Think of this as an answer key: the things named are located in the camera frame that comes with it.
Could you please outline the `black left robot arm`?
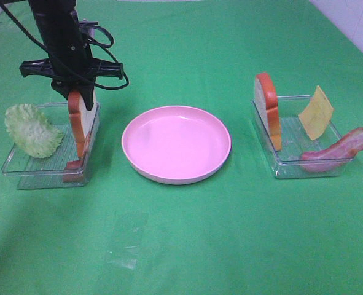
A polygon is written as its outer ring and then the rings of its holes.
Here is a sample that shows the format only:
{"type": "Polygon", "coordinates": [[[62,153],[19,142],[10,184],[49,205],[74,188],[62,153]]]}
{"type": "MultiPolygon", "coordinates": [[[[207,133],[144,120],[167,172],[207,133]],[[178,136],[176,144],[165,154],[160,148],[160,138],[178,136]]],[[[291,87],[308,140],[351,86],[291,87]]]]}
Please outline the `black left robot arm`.
{"type": "Polygon", "coordinates": [[[21,31],[48,55],[46,59],[24,61],[19,70],[23,77],[30,75],[49,77],[52,88],[68,98],[75,90],[81,94],[85,107],[93,108],[97,77],[116,77],[127,80],[123,65],[116,57],[106,61],[93,57],[91,46],[105,52],[114,43],[112,34],[98,22],[79,20],[75,1],[30,1],[29,6],[42,40],[38,41],[0,1],[0,8],[21,31]]]}

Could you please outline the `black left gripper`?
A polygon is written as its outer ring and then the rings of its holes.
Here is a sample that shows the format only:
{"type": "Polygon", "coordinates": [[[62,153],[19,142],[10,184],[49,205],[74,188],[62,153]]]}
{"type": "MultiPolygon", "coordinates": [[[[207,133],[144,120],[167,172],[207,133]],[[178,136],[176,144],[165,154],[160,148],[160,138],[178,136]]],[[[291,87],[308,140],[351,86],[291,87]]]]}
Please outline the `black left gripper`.
{"type": "Polygon", "coordinates": [[[48,55],[45,59],[22,62],[19,70],[23,77],[44,76],[53,79],[51,87],[65,100],[74,90],[74,84],[78,84],[78,91],[88,111],[94,106],[94,86],[102,89],[123,88],[96,83],[97,77],[123,79],[123,64],[109,51],[115,39],[98,22],[79,21],[60,30],[59,35],[49,34],[49,47],[40,43],[23,25],[19,25],[19,28],[48,55]]]}

